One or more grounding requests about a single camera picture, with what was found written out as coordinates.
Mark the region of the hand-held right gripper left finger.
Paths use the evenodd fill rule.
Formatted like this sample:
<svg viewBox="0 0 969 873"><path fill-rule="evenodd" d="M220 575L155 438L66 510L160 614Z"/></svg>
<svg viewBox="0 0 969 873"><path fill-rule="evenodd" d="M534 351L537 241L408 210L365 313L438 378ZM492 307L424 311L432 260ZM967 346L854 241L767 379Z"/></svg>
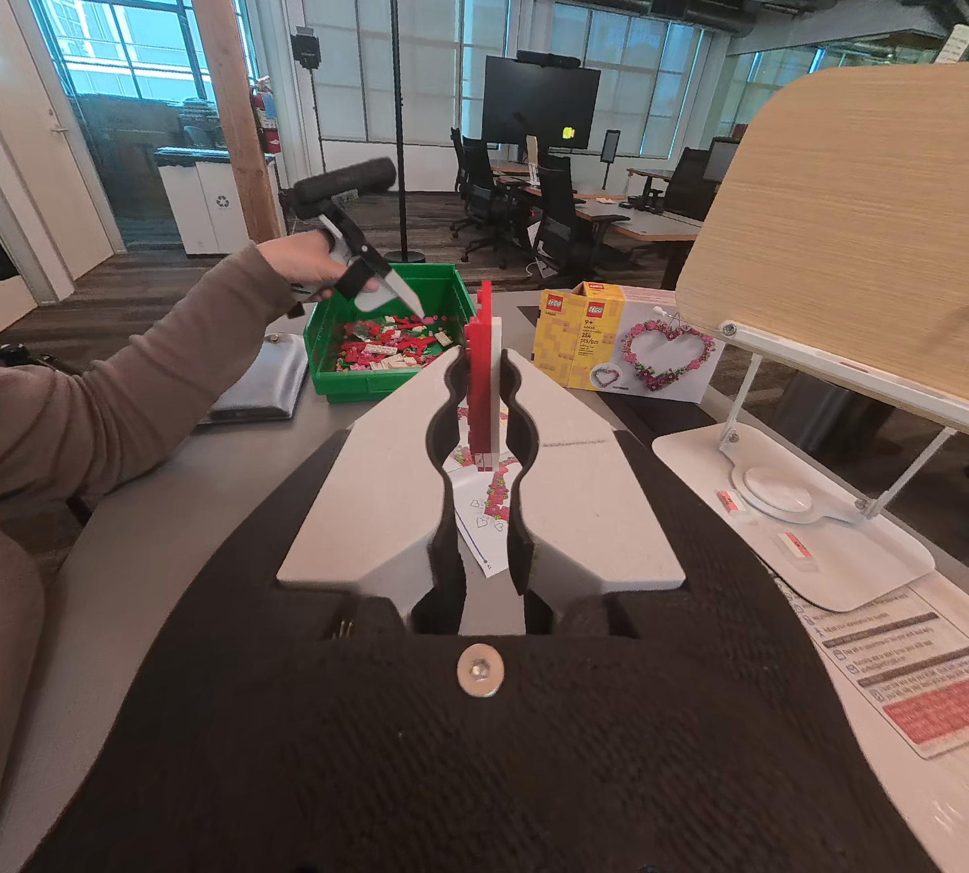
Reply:
<svg viewBox="0 0 969 873"><path fill-rule="evenodd" d="M444 462L464 350L446 349L349 428L277 572L291 589L390 600L410 627L459 627L464 564Z"/></svg>

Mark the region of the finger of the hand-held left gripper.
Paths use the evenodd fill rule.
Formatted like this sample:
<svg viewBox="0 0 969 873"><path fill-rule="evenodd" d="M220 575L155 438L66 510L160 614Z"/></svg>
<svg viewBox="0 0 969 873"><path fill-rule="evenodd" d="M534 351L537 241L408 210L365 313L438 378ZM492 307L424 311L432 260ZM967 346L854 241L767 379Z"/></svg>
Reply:
<svg viewBox="0 0 969 873"><path fill-rule="evenodd" d="M400 275L391 270L385 276L376 275L364 282L361 291L361 310L373 313L386 306L399 302L406 309L406 315L424 316L424 308L417 293Z"/></svg>

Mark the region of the pile of lego pieces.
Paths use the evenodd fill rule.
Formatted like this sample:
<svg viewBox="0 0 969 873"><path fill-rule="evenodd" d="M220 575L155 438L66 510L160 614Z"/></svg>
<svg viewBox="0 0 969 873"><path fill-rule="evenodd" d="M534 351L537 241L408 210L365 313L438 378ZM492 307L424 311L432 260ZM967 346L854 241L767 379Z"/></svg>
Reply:
<svg viewBox="0 0 969 873"><path fill-rule="evenodd" d="M333 363L336 373L411 371L429 365L458 344L447 317L382 315L344 322L336 329Z"/></svg>

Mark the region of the green plastic bin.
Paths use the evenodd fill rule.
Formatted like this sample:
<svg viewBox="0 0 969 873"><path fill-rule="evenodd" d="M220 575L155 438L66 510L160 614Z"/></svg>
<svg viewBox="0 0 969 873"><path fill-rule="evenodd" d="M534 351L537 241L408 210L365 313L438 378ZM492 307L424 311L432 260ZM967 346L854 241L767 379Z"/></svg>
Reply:
<svg viewBox="0 0 969 873"><path fill-rule="evenodd" d="M398 272L417 293L424 316L447 317L458 336L456 346L463 346L464 325L474 316L476 306L458 268L443 263L405 264L400 266ZM332 404L375 403L429 367L437 358L421 369L408 372L336 373L331 369L336 329L340 325L382 315L406 315L405 311L404 306L396 302L376 312L364 313L356 301L348 300L339 293L316 304L304 329L309 376L316 392Z"/></svg>

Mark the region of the red and white lego assembly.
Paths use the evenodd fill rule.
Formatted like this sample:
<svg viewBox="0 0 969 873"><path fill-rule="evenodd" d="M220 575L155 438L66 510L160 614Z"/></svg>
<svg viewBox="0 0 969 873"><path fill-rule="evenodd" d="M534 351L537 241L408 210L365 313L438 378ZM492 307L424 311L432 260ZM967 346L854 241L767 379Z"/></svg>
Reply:
<svg viewBox="0 0 969 873"><path fill-rule="evenodd" d="M501 455L502 324L493 314L492 285L483 281L477 309L464 325L468 445L479 472L495 471Z"/></svg>

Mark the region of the lego instruction booklet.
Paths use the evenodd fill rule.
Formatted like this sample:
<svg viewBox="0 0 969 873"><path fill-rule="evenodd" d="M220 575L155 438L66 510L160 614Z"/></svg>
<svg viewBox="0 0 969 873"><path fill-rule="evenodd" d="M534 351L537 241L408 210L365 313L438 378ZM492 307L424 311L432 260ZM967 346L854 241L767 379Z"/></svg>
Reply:
<svg viewBox="0 0 969 873"><path fill-rule="evenodd" d="M492 469L480 470L468 444L468 402L463 399L457 409L458 444L443 464L452 480L458 532L486 578L508 570L511 494L522 468L507 448L508 410L504 404L499 418L502 449L498 460Z"/></svg>

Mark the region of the yellow lego set box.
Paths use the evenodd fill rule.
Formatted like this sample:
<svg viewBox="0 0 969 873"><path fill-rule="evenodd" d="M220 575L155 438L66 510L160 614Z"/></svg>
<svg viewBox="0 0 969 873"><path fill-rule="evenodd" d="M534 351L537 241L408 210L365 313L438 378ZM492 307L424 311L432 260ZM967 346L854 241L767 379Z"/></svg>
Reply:
<svg viewBox="0 0 969 873"><path fill-rule="evenodd" d="M671 290L583 282L543 292L532 361L569 389L698 403L724 347Z"/></svg>

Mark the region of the person's left hand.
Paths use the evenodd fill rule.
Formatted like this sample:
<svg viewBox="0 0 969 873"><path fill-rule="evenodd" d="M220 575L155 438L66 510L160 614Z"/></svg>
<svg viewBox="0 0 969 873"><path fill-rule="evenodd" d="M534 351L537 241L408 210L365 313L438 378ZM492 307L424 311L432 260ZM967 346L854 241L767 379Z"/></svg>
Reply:
<svg viewBox="0 0 969 873"><path fill-rule="evenodd" d="M333 296L336 283L348 265L333 258L334 240L323 229L305 230L256 246L270 268L290 285L308 293L309 302Z"/></svg>

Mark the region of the black office chair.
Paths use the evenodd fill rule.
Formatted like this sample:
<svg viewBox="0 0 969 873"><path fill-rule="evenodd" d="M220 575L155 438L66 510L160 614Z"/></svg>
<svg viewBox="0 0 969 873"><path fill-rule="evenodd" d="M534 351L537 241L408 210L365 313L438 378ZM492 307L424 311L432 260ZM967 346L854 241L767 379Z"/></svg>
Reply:
<svg viewBox="0 0 969 873"><path fill-rule="evenodd" d="M663 213L702 222L715 199L717 185L705 179L710 149L685 148L662 198Z"/></svg>
<svg viewBox="0 0 969 873"><path fill-rule="evenodd" d="M598 283L598 252L612 225L628 223L623 215L581 215L576 212L570 174L539 166L537 176L542 200L542 217L536 242L543 246L542 261L556 272L544 278L545 287L575 287L582 282Z"/></svg>
<svg viewBox="0 0 969 873"><path fill-rule="evenodd" d="M463 228L479 227L483 237L468 243L461 261L467 263L471 253L491 247L498 269L505 271L510 262L509 250L527 247L524 208L510 188L496 179L484 141L468 139L457 131L454 148L458 160L455 188L464 205L464 216L452 224L451 237L457 239Z"/></svg>

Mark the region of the white recycling bin cabinet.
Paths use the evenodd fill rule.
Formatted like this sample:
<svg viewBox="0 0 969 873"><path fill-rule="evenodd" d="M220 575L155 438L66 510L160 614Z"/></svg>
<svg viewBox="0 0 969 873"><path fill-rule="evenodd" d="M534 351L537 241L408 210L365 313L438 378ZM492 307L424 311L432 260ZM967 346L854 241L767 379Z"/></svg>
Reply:
<svg viewBox="0 0 969 873"><path fill-rule="evenodd" d="M249 245L227 150L166 147L153 158L188 256L231 255Z"/></svg>

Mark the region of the wooden pillar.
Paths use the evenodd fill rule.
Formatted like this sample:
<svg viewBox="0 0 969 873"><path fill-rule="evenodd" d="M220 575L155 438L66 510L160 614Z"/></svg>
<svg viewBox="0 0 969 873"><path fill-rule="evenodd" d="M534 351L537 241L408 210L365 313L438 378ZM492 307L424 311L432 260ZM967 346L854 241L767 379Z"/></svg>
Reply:
<svg viewBox="0 0 969 873"><path fill-rule="evenodd" d="M191 0L215 93L241 212L249 238L281 235L273 180L260 146L250 102L243 42L233 0Z"/></svg>

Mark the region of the large black tv screen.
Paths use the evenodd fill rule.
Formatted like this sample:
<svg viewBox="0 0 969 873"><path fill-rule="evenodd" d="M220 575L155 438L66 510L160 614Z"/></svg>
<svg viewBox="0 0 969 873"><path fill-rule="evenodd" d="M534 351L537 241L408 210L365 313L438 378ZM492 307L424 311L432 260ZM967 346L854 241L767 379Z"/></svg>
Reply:
<svg viewBox="0 0 969 873"><path fill-rule="evenodd" d="M524 145L534 136L542 149L584 150L600 78L597 69L488 56L479 136L502 145Z"/></svg>

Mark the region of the wooden office desk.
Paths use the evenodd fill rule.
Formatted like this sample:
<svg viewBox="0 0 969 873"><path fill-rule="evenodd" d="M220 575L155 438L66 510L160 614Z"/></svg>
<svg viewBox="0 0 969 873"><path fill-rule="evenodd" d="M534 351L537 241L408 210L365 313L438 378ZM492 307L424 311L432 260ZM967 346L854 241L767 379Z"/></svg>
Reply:
<svg viewBox="0 0 969 873"><path fill-rule="evenodd" d="M629 201L616 196L581 195L575 200L575 213L578 219L591 225L592 263L596 266L607 264L603 250L610 236L625 238L633 243L630 249L619 251L622 263L635 253L662 247L666 266L661 288L668 290L675 288L703 226L702 222L678 214L638 210Z"/></svg>

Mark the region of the pale office door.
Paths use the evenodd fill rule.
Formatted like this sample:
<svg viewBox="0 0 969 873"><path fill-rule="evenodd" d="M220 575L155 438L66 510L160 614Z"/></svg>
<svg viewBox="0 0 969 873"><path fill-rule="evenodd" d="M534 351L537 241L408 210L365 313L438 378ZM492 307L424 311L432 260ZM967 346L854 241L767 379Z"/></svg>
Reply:
<svg viewBox="0 0 969 873"><path fill-rule="evenodd" d="M26 217L26 239L63 297L115 248L10 0L1 0L2 184Z"/></svg>

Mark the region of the laminated instruction sheet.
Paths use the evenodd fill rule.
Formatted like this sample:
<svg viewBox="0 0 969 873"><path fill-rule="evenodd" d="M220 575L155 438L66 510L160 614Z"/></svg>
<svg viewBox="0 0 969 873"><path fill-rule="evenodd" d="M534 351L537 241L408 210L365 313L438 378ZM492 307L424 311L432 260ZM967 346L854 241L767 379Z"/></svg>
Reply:
<svg viewBox="0 0 969 873"><path fill-rule="evenodd" d="M968 637L910 587L847 612L775 584L832 667L923 759L968 742Z"/></svg>

